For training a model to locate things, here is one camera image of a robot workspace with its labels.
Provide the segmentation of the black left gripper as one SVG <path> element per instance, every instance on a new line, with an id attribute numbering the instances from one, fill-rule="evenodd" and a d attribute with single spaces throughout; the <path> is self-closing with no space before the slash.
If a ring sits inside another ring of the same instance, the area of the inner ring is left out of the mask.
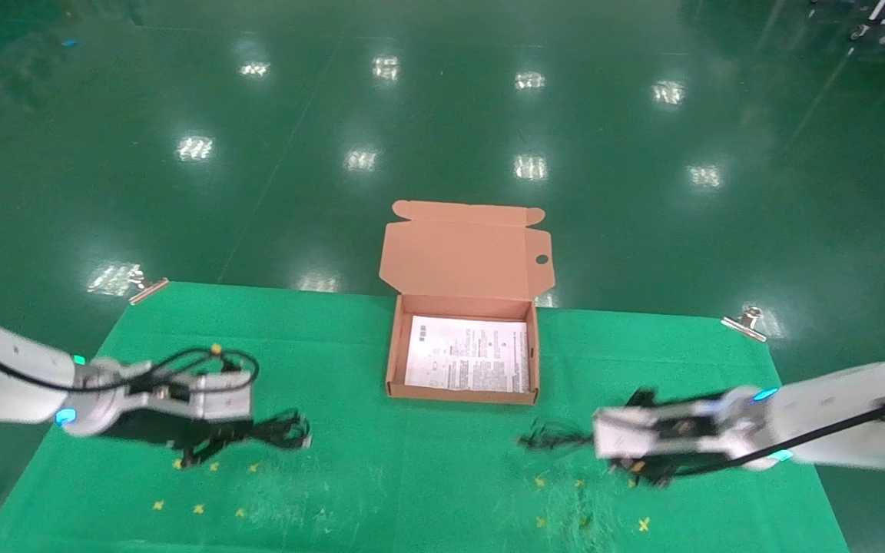
<path id="1" fill-rule="evenodd" d="M 168 413 L 124 413 L 101 437 L 180 449 L 177 469 L 189 469 L 212 459 L 224 445 L 239 443 L 253 437 L 255 421 L 228 421 L 212 426 L 201 419 L 190 419 Z"/>

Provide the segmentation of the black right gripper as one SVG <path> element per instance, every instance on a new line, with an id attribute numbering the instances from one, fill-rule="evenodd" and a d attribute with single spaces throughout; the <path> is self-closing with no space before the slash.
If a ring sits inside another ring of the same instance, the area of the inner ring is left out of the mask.
<path id="1" fill-rule="evenodd" d="M 642 386 L 632 393 L 626 407 L 655 407 L 657 389 L 653 386 Z M 624 469 L 628 472 L 628 486 L 636 488 L 648 485 L 653 488 L 667 488 L 678 476 L 679 470 L 701 468 L 733 468 L 733 459 L 726 455 L 647 455 L 612 456 L 612 468 Z"/>

